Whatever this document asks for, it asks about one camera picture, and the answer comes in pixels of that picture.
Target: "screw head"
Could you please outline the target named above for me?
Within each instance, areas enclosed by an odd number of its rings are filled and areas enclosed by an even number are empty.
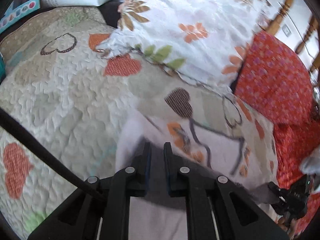
[[[227,183],[228,182],[228,178],[227,177],[225,177],[225,176],[219,176],[218,177],[218,181],[220,182],[220,183]]]
[[[87,179],[90,184],[96,183],[98,178],[96,176],[91,176]]]
[[[135,168],[134,168],[134,167],[127,167],[127,168],[125,168],[124,171],[125,171],[126,173],[134,173]]]
[[[190,171],[190,169],[188,167],[181,167],[180,168],[181,173],[188,173],[189,171]]]

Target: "light switch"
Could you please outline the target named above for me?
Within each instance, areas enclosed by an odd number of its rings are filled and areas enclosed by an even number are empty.
[[[283,30],[285,36],[289,37],[291,35],[291,31],[290,31],[289,27],[286,24],[283,25],[282,30]]]

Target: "black cable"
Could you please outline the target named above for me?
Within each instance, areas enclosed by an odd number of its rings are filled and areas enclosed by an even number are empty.
[[[100,201],[106,201],[106,198],[103,195],[91,188],[88,184],[68,170],[56,157],[47,151],[47,149],[44,148],[36,138],[34,138],[21,124],[13,119],[2,108],[0,108],[0,126],[67,181],[90,196]]]

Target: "wooden spindle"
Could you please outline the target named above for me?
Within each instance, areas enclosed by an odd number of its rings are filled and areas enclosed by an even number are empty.
[[[310,72],[313,72],[314,70],[319,69],[319,67],[320,67],[320,52],[318,53],[316,59],[313,61],[312,66],[310,68]]]
[[[272,36],[274,36],[277,33],[277,31],[280,29],[280,24],[283,18],[287,15],[292,3],[293,0],[284,1],[284,4],[281,6],[281,9],[279,10],[275,19],[270,22],[268,28],[266,29],[267,33],[271,34]]]
[[[298,47],[295,50],[296,54],[299,54],[303,50],[304,45],[309,40],[311,34],[318,28],[318,26],[319,25],[318,25],[318,22],[317,22],[316,18],[314,16],[312,16],[310,21],[309,21],[309,28],[307,30],[307,33],[303,37],[302,42],[298,45]]]

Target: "orange heart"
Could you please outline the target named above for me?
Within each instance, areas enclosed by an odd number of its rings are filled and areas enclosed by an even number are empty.
[[[140,61],[132,59],[129,54],[125,54],[109,59],[103,75],[127,77],[139,73],[140,70]]]
[[[5,185],[9,196],[18,199],[33,165],[29,162],[24,150],[16,143],[10,143],[4,148],[3,162],[7,170]]]
[[[110,37],[110,33],[97,33],[97,34],[90,34],[89,36],[89,48],[95,52],[96,47],[104,40]]]

